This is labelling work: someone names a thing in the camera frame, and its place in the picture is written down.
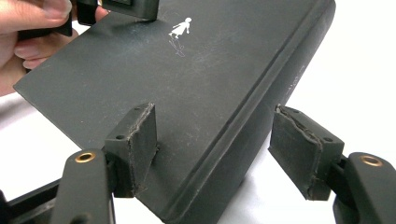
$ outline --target white print on book cover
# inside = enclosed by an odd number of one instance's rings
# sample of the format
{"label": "white print on book cover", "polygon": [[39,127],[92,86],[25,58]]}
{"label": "white print on book cover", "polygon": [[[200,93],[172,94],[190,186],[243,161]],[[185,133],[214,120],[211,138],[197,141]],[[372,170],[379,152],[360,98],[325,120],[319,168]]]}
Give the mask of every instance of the white print on book cover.
{"label": "white print on book cover", "polygon": [[185,57],[183,53],[184,46],[182,46],[178,40],[178,37],[180,35],[184,34],[184,31],[186,31],[187,34],[190,33],[190,22],[191,18],[187,18],[183,22],[179,23],[178,25],[174,26],[174,29],[169,35],[171,36],[171,40],[169,40],[169,43],[174,47],[174,49],[177,51],[176,54],[180,57]]}

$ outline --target brass screw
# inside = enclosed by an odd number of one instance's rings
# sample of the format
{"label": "brass screw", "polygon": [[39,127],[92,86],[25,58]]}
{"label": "brass screw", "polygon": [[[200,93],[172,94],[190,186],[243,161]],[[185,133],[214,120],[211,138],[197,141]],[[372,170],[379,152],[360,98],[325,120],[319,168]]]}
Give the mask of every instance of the brass screw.
{"label": "brass screw", "polygon": [[371,165],[371,166],[383,166],[384,163],[382,163],[382,161],[380,161],[377,158],[374,158],[372,156],[361,156],[361,161],[366,163],[367,165]]}
{"label": "brass screw", "polygon": [[81,155],[77,156],[75,161],[78,163],[88,162],[95,159],[96,155],[92,152],[82,153]]}

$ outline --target white figure logo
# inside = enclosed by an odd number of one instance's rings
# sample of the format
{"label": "white figure logo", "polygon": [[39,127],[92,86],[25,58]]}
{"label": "white figure logo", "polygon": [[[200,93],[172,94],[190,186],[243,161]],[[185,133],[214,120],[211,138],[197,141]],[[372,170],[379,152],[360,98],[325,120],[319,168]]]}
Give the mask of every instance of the white figure logo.
{"label": "white figure logo", "polygon": [[187,34],[190,33],[190,21],[191,18],[187,18],[185,21],[179,23],[178,25],[174,26],[173,28],[176,28],[173,30],[169,35],[175,35],[175,38],[178,39],[179,35],[183,35],[184,31],[187,30]]}

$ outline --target black hardcover book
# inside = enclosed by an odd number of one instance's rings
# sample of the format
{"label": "black hardcover book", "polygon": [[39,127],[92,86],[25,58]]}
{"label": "black hardcover book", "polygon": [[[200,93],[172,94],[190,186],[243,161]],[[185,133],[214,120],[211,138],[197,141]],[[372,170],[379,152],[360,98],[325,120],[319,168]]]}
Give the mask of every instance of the black hardcover book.
{"label": "black hardcover book", "polygon": [[16,90],[81,148],[156,106],[159,152],[137,195],[165,223],[216,223],[332,23],[333,0],[162,0],[111,12]]}

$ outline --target white surface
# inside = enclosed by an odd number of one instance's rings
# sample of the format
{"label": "white surface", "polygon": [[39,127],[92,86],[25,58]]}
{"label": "white surface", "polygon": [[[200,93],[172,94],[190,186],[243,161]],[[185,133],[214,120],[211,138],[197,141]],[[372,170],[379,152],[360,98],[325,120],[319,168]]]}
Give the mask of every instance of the white surface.
{"label": "white surface", "polygon": [[[338,1],[332,28],[288,102],[341,138],[346,156],[368,152],[393,166],[395,8],[391,0]],[[219,223],[334,223],[332,199],[306,202],[266,148]],[[8,200],[59,178],[77,150],[18,94],[0,98],[0,189]],[[116,200],[116,216],[118,223],[161,223],[138,200]]]}

